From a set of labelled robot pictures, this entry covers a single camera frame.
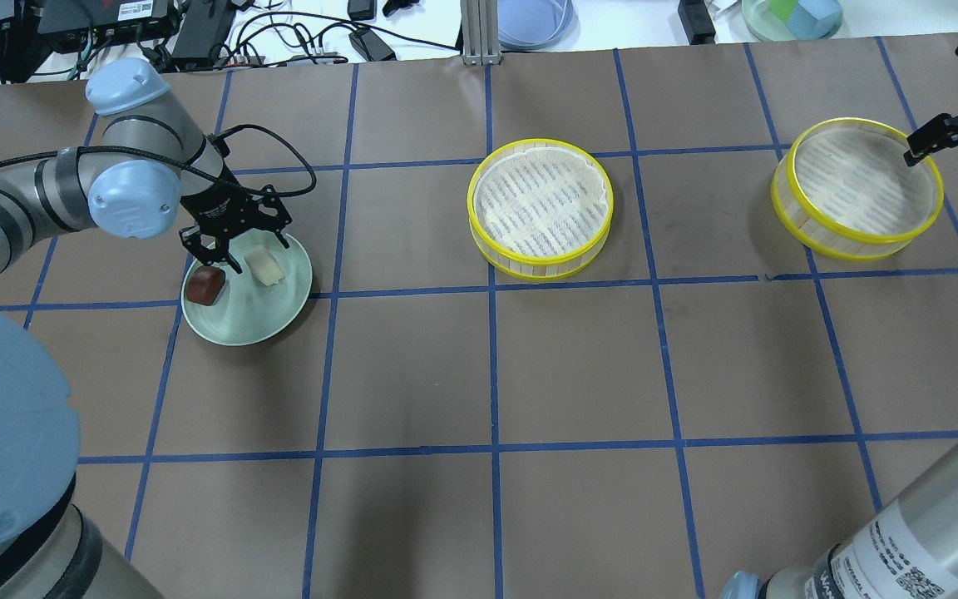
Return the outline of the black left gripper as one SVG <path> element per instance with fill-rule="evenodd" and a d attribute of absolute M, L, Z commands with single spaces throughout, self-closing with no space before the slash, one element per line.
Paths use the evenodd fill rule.
<path fill-rule="evenodd" d="M 252 229 L 268 231 L 283 249 L 290 247 L 284 229 L 292 223 L 292 217 L 273 186 L 251 194 L 213 185 L 201 193 L 183 196 L 181 205 L 194 219 L 191 227 L 179 231 L 181 243 L 204 266 L 227 265 L 242 274 L 242 265 L 230 254 L 229 241 Z M 212 239 L 202 242 L 202 235 Z"/>

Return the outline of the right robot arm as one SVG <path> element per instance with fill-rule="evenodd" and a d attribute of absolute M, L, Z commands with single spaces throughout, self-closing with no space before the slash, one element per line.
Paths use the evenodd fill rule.
<path fill-rule="evenodd" d="M 810 126 L 780 160 L 774 211 L 809 249 L 849 261 L 885 258 L 940 214 L 944 185 L 932 153 L 958 146 L 958 116 L 904 134 L 871 119 Z M 812 567 L 768 579 L 742 570 L 723 598 L 958 598 L 958 443 L 866 526 Z"/>

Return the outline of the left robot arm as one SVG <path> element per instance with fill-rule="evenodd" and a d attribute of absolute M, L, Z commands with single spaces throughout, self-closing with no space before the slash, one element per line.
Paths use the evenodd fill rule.
<path fill-rule="evenodd" d="M 242 272 L 230 242 L 252 230 L 288 245 L 273 186 L 228 167 L 235 133 L 206 134 L 144 58 L 119 58 L 85 84 L 104 121 L 96 146 L 0 161 L 0 274 L 36 243 L 98 228 L 125 239 L 179 237 L 205 266 Z M 81 425 L 57 361 L 0 312 L 0 598 L 160 598 L 75 502 Z"/>

